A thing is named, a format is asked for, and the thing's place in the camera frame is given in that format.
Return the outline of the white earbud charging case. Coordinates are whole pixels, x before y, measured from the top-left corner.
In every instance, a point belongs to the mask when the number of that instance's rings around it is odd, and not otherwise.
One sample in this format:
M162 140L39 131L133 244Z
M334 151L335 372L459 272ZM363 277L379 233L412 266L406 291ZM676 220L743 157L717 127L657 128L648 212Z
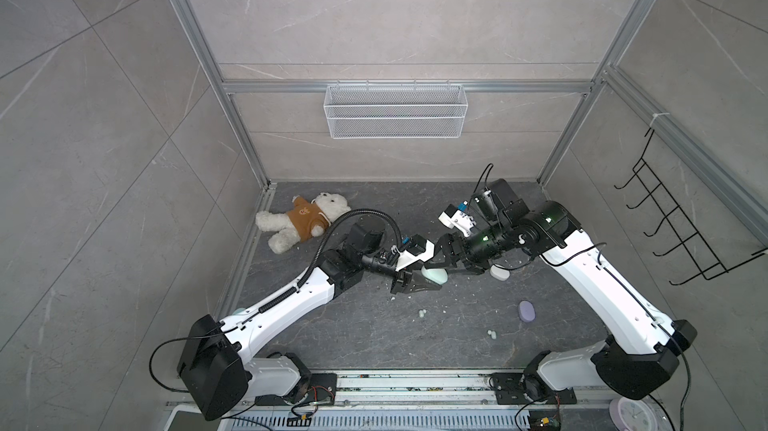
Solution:
M510 278L511 272L507 270L506 268L502 268L496 265L493 265L490 270L490 275L501 282L507 281Z

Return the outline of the black wall hook rack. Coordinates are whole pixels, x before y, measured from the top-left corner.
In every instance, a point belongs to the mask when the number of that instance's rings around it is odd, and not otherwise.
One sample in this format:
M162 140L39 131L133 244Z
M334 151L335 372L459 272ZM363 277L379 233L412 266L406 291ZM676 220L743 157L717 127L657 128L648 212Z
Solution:
M656 228L651 232L644 231L643 235L646 238L654 238L662 230L668 230L671 234L671 242L665 251L653 251L654 257L661 259L682 250L693 264L695 271L690 277L678 281L669 280L669 284L680 287L697 279L713 281L766 257L767 247L763 246L737 264L727 265L723 261L694 223L692 216L684 210L683 205L674 197L646 159L654 134L653 129L645 132L645 144L639 158L631 167L631 175L623 184L614 185L613 188L616 191L622 191L631 185L638 185L643 191L642 197L635 204L626 204L625 208L637 210L646 203L651 203L659 213Z

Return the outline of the purple earbud charging case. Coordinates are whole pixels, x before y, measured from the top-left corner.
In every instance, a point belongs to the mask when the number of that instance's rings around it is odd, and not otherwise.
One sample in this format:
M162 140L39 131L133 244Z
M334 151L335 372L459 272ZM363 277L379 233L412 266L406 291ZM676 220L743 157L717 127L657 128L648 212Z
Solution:
M518 315L522 322L532 323L536 319L536 311L530 301L523 300L518 304Z

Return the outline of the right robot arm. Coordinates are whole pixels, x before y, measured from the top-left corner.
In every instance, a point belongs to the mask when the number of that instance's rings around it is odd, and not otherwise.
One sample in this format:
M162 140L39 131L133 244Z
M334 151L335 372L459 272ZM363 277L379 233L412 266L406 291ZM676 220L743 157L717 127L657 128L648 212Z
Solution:
M429 283L453 273L489 272L494 260L520 250L556 271L606 326L607 337L594 345L539 353L520 379L529 400L593 386L641 400L686 364L696 328L644 298L560 203L546 201L531 209L505 180L480 178L471 197L448 206L439 220L447 234L409 249Z

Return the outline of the white teddy bear brown shirt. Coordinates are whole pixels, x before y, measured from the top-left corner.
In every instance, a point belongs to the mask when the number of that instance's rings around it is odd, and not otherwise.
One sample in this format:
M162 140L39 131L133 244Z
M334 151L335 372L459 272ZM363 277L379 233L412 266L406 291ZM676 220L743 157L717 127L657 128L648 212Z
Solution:
M345 197L323 192L312 200L295 196L293 208L285 213L261 211L255 224L262 232L271 233L270 250L284 254L299 243L323 236L330 226L351 210Z

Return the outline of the green earbud charging case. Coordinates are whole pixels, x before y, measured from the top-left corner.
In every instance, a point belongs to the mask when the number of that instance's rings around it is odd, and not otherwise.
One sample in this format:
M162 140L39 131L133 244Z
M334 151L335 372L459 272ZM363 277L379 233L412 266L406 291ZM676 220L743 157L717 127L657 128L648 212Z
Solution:
M423 268L421 270L421 274L422 274L422 276L425 279L427 279L427 280L429 280L429 281L431 281L433 283L436 283L436 284L438 284L440 286L444 285L448 281L448 274L447 274L445 269L440 269L440 268L427 269L427 268Z

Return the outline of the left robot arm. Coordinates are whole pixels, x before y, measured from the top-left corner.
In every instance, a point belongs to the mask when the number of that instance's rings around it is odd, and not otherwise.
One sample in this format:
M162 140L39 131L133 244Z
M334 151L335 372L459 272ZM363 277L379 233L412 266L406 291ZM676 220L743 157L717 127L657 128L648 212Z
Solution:
M294 355L261 358L259 351L309 312L359 283L366 272L391 278L392 293L438 290L447 281L440 268L428 268L435 246L415 235L403 238L384 212L357 209L338 224L354 222L336 249L323 236L305 271L259 303L221 320L198 319L187 336L177 365L183 385L203 417L225 416L244 397L275 395L294 399L309 387L310 372Z

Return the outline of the white tablet device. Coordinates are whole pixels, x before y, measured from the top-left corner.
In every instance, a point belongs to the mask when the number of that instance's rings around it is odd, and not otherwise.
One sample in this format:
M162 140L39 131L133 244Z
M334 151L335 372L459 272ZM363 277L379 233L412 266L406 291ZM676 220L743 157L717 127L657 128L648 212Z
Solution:
M166 421L164 431L218 431L220 422L206 421L200 413L175 410Z

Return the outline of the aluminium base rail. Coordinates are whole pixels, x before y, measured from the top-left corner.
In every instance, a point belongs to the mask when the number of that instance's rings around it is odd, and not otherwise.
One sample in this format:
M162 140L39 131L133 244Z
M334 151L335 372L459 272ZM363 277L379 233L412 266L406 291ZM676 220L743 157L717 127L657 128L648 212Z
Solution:
M612 390L570 388L533 402L516 389L519 376L514 369L321 371L301 405L246 398L218 420L219 430L617 430L609 405L620 396ZM658 430L674 429L660 401L642 401ZM170 403L168 418L175 410L202 415L189 400Z

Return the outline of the pink round alarm clock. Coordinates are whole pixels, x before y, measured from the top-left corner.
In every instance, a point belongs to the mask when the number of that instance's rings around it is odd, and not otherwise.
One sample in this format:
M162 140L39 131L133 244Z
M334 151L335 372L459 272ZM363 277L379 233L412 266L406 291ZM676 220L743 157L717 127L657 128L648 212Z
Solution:
M652 408L643 401L620 397L609 405L611 421L617 430L656 431L659 429Z

